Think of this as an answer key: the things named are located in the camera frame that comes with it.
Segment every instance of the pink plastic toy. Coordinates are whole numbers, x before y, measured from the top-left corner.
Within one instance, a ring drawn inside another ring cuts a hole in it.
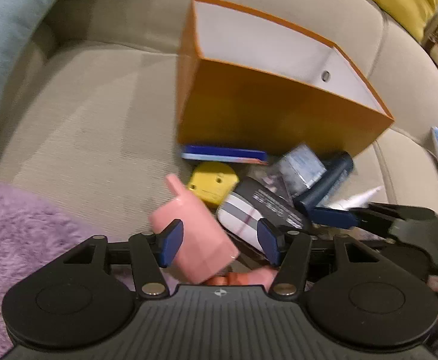
[[[166,176],[176,197],[149,216],[152,230],[160,233],[174,219],[184,224],[184,240],[174,259],[187,280],[199,284],[228,266],[239,251],[204,203],[176,175]]]

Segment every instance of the purple fluffy blanket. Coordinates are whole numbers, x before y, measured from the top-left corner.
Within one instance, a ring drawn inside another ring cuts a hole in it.
[[[0,357],[11,347],[1,317],[6,291],[95,233],[47,200],[0,184]]]

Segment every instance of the beige couch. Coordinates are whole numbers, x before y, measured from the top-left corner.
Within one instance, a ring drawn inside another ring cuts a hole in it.
[[[231,0],[339,44],[396,123],[355,158],[341,197],[383,185],[376,201],[438,213],[427,148],[438,126],[438,70],[369,0]],[[0,180],[127,235],[170,196],[174,78],[189,0],[59,0],[17,63],[0,116]]]

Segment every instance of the orange paper box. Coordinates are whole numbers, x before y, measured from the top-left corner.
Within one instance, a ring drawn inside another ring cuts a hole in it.
[[[177,67],[177,139],[282,155],[356,155],[393,123],[374,88],[330,40],[221,0],[192,0]]]

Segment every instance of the pink object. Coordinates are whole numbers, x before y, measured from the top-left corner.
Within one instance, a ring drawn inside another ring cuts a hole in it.
[[[268,266],[254,269],[253,271],[246,274],[248,284],[250,286],[256,284],[262,284],[266,292],[269,291],[272,282],[276,278],[277,270]]]
[[[174,219],[184,224],[184,240],[174,264],[192,284],[199,284],[228,266],[239,251],[204,203],[176,175],[166,176],[176,197],[149,216],[152,230],[162,232]]]

